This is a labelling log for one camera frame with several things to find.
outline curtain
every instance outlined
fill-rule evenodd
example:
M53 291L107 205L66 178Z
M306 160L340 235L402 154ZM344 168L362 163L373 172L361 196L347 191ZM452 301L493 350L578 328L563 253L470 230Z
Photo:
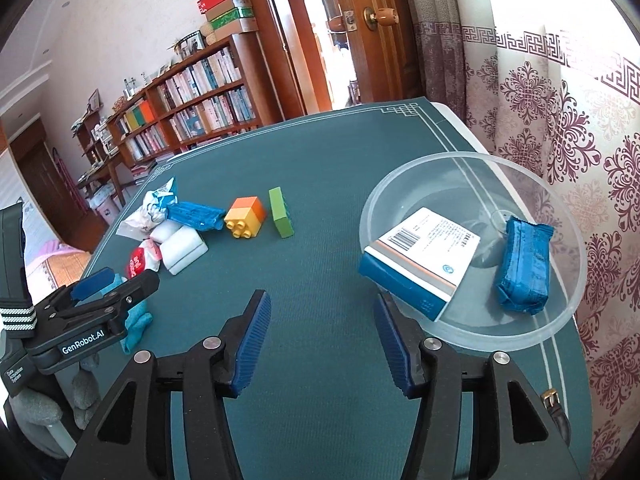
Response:
M418 49L442 51L425 63L427 97L490 153L546 180L582 232L588 283L576 317L598 479L640 419L640 47L610 0L410 3Z

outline yellow lego block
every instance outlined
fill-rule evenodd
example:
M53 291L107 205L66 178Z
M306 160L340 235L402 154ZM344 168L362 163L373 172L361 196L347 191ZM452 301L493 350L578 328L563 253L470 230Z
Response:
M251 238L258 234L262 223L250 207L235 207L229 210L225 216L226 228L231 231L234 238Z

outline blue packaged snack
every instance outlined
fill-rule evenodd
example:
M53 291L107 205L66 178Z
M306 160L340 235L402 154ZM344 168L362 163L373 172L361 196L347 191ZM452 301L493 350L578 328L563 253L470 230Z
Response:
M167 206L167 218L196 231L220 231L225 226L226 210L191 202L177 202Z
M507 221L507 247L495 275L500 304L532 316L549 297L549 241L554 229L530 224L513 216Z

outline green wooden block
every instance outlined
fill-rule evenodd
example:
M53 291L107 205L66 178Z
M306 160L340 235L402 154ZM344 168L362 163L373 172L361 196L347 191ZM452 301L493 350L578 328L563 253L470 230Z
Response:
M271 202L271 215L273 216L273 222L276 224L276 229L280 233L280 236L282 238L293 236L293 225L291 224L291 217L289 216L289 210L287 210L287 204L284 202L284 198L282 196L282 190L279 187L270 189L269 200Z

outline picture frame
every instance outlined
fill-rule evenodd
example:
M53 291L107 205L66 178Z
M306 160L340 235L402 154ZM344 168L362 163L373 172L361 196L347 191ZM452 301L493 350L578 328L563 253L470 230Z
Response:
M100 94L98 92L98 89L96 88L94 90L94 93L91 94L91 97L89 97L89 103L88 103L88 111L89 112L95 112L98 111L100 109Z
M199 30L186 35L174 44L174 52L178 55L180 61L184 61L197 51L205 47L205 41Z

